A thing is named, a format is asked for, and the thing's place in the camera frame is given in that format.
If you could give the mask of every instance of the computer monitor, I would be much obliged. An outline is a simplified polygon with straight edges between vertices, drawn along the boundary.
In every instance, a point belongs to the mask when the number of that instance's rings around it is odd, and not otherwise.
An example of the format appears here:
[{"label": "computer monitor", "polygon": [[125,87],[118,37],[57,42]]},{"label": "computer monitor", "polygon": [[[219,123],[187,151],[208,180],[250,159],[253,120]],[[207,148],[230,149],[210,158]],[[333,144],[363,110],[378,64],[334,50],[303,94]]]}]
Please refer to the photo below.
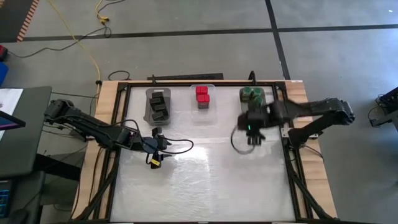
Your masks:
[{"label": "computer monitor", "polygon": [[25,127],[26,123],[20,119],[0,111],[0,131]]}]

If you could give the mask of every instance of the orange striped tape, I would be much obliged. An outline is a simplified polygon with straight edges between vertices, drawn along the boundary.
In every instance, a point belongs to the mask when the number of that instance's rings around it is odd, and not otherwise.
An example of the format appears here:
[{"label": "orange striped tape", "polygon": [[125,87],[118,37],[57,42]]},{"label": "orange striped tape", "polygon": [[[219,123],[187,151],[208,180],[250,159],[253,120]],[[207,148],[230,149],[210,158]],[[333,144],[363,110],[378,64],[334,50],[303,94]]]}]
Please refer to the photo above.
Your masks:
[{"label": "orange striped tape", "polygon": [[30,5],[30,9],[27,12],[24,24],[22,25],[18,37],[17,37],[17,42],[21,42],[24,40],[25,34],[27,32],[27,29],[29,27],[30,22],[32,21],[33,15],[35,14],[36,8],[39,5],[39,0],[33,0],[32,4]]}]

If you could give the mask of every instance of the concrete floor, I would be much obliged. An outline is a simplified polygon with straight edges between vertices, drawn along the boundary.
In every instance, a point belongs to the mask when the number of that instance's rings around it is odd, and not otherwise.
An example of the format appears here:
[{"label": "concrete floor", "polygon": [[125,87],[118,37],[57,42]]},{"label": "concrete floor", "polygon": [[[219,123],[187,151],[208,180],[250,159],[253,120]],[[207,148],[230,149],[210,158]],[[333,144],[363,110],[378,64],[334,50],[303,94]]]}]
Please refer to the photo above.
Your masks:
[{"label": "concrete floor", "polygon": [[[54,0],[74,33],[80,35],[101,27],[94,14],[97,2]],[[278,0],[272,1],[272,6],[278,28],[398,24],[397,1]],[[109,26],[114,34],[271,27],[266,4],[260,0],[127,0],[110,5],[102,14],[111,19]],[[41,1],[27,36],[57,35],[68,32],[48,2]],[[309,100],[340,97],[351,103],[356,114],[351,126],[332,127],[320,137],[333,199],[342,220],[396,223],[398,219],[398,133],[389,124],[370,127],[367,117],[378,94],[398,86],[397,38],[397,29],[280,33],[291,79],[304,81]],[[68,43],[37,41],[5,46],[24,55]],[[127,70],[138,80],[152,74],[211,72],[223,72],[226,79],[245,79],[250,70],[261,79],[283,79],[272,33],[83,43],[94,54],[103,80],[115,70]],[[8,65],[3,87],[51,85],[54,91],[95,94],[95,68],[78,46],[27,59],[11,57]],[[70,99],[88,111],[90,100]],[[81,144],[43,134],[39,151],[63,154]],[[42,223],[65,218],[57,216],[46,208]]]}]

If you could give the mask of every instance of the yellow tag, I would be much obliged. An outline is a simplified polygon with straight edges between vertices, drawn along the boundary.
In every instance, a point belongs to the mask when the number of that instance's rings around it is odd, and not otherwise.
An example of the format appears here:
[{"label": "yellow tag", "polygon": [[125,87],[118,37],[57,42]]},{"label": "yellow tag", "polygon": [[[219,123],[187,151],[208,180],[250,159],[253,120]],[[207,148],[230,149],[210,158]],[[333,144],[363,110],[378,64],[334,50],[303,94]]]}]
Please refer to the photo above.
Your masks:
[{"label": "yellow tag", "polygon": [[153,163],[153,164],[155,164],[155,165],[157,165],[157,166],[160,165],[160,163],[159,163],[158,161],[154,160],[154,159],[151,159],[150,162]]}]

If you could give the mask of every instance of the wooden board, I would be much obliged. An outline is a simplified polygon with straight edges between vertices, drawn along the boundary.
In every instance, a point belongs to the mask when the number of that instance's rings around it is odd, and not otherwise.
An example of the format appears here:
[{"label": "wooden board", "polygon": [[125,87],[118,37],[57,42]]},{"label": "wooden board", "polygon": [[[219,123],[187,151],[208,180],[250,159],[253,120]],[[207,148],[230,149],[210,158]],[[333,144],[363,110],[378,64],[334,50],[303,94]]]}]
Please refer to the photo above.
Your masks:
[{"label": "wooden board", "polygon": [[[285,80],[261,80],[262,82],[285,82],[287,87],[287,95],[289,99],[296,101],[298,103],[307,102],[307,95],[305,93],[304,84],[302,81],[285,81]],[[96,107],[95,118],[100,119],[106,123],[111,122],[112,113],[114,111],[116,93],[118,90],[119,83],[151,83],[152,81],[147,80],[137,80],[137,81],[105,81],[103,82],[101,93],[98,99],[98,105]],[[190,83],[191,80],[159,80],[158,83]],[[195,80],[195,82],[208,83],[208,80]],[[211,82],[247,82],[248,85],[251,83],[250,80],[212,80]],[[122,119],[121,113],[124,106],[124,95],[121,96],[121,101],[119,102],[119,110],[117,121]],[[302,127],[311,122],[311,118],[299,118],[294,121],[295,127]],[[320,151],[319,143],[317,140],[309,140],[307,145]],[[103,166],[104,152],[99,155],[98,163],[95,167],[96,157],[100,148],[96,142],[89,142],[85,161],[81,169],[81,180],[80,180],[80,192],[76,194],[75,206],[76,210],[73,214],[73,218],[79,216],[84,208],[88,205],[90,201],[91,186],[93,186],[91,198],[94,196],[98,189],[98,184],[100,181],[101,170]],[[330,187],[328,183],[328,178],[326,176],[325,167],[323,165],[322,159],[308,150],[300,150],[300,155],[302,158],[303,169],[305,178],[307,181],[307,187],[311,194],[315,197],[318,203],[323,207],[323,209],[331,216],[336,216],[336,210],[331,197]],[[106,204],[108,202],[108,190],[103,195],[103,200],[101,203],[101,210],[99,213],[100,218],[105,217]],[[301,194],[298,194],[300,202],[300,211],[302,217],[305,217],[305,209],[303,205],[303,200]]]}]

